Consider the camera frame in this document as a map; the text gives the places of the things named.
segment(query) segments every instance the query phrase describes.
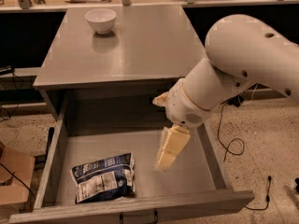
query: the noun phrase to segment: cable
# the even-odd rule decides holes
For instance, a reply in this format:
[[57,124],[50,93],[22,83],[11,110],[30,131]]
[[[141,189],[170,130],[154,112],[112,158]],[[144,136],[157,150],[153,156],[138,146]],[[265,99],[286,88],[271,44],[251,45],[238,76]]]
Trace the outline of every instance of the cable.
[[[245,142],[244,142],[242,139],[240,139],[240,138],[235,138],[235,139],[233,139],[233,140],[228,144],[228,146],[226,146],[225,144],[223,144],[223,142],[222,142],[221,139],[220,139],[220,130],[221,130],[221,124],[222,124],[222,118],[223,118],[223,109],[224,109],[224,107],[225,107],[226,105],[228,105],[228,104],[224,104],[224,105],[222,106],[222,108],[221,108],[221,119],[220,119],[220,121],[219,121],[219,126],[218,126],[218,130],[217,130],[217,138],[218,138],[218,141],[221,143],[221,145],[222,145],[223,148],[225,149],[225,155],[224,155],[224,160],[223,160],[223,162],[226,161],[227,153],[230,153],[230,154],[235,155],[235,156],[241,156],[241,155],[244,153],[244,150],[245,150]],[[241,143],[241,145],[242,145],[242,150],[241,150],[239,153],[235,153],[235,152],[232,152],[231,150],[229,150],[231,144],[232,144],[233,142],[236,142],[236,141],[239,141],[239,142]]]
[[269,203],[270,203],[269,193],[270,193],[270,187],[271,187],[271,180],[272,180],[272,177],[270,175],[270,176],[268,176],[268,189],[267,189],[267,195],[265,197],[265,200],[267,201],[266,207],[265,208],[250,208],[248,206],[245,206],[245,208],[247,208],[250,211],[264,211],[264,210],[268,209]]
[[36,198],[36,196],[35,196],[35,194],[28,188],[28,186],[23,182],[23,181],[21,181],[18,177],[16,177],[13,173],[11,173],[9,170],[8,170],[8,168],[5,166],[5,165],[3,165],[1,162],[0,162],[0,165],[6,170],[6,171],[8,171],[13,177],[15,177],[18,181],[20,181],[29,191],[30,191],[30,193],[33,195],[33,197],[34,198]]
[[[12,72],[11,74],[12,74],[12,82],[13,82],[13,86],[14,86],[15,90],[10,95],[7,96],[7,98],[4,100],[4,102],[7,101],[8,98],[13,96],[13,94],[16,91],[20,90],[24,84],[24,80],[21,77],[18,77],[14,72]],[[18,79],[19,82],[21,83],[21,85],[19,87],[17,86],[16,79]],[[12,110],[12,112],[9,112],[6,108],[4,108],[2,106],[2,104],[0,104],[0,122],[10,120],[11,117],[13,116],[13,114],[16,112],[17,108],[19,107],[19,104],[20,104],[20,101],[18,100],[17,106]]]

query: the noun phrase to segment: white bowl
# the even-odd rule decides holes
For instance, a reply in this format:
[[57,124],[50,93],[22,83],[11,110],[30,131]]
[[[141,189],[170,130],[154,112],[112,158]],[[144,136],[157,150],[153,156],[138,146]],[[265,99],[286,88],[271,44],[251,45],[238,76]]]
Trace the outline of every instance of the white bowl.
[[113,10],[98,8],[85,14],[85,19],[98,34],[106,34],[111,31],[116,20]]

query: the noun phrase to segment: brown box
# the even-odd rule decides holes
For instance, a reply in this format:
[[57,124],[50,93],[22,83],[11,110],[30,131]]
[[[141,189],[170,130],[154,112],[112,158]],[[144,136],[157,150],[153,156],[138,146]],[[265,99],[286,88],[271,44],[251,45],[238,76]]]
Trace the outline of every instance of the brown box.
[[[14,173],[27,187],[30,187],[35,158],[6,147],[0,142],[0,163],[7,167],[11,173]],[[0,165],[0,182],[5,182],[10,178],[11,174]],[[25,203],[28,196],[29,190],[17,178],[13,177],[11,185],[0,186],[0,207],[7,204]]]

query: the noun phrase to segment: floor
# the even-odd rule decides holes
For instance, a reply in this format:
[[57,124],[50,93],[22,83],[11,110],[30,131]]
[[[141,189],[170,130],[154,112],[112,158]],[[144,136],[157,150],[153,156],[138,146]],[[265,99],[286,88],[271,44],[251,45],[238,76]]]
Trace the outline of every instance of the floor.
[[[211,128],[215,134],[221,117],[220,106],[212,115]],[[299,177],[299,105],[285,98],[259,99],[247,97],[240,107],[223,108],[220,139],[228,144],[238,137],[245,141],[241,156],[227,155],[224,163],[235,190],[252,189],[256,195],[251,208],[266,206],[267,177],[271,175],[270,203],[265,211],[243,209],[237,214],[201,217],[164,222],[164,224],[199,223],[299,223],[299,194],[294,179]],[[44,104],[21,105],[11,120],[0,122],[0,140],[6,146],[33,156],[45,152],[48,129],[55,122]],[[218,143],[219,155],[225,150]],[[240,144],[230,149],[238,152]],[[42,169],[34,172],[32,190],[37,193]],[[30,209],[33,200],[26,204]],[[0,223],[7,223],[0,217]]]

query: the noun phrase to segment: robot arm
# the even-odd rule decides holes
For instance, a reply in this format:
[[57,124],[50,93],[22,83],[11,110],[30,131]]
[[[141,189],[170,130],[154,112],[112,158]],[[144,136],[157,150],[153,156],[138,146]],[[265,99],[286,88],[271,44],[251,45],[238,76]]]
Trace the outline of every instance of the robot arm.
[[299,48],[262,21],[246,15],[225,17],[210,28],[205,47],[206,58],[161,96],[174,126],[164,134],[159,169],[171,166],[187,144],[190,128],[254,83],[299,101]]

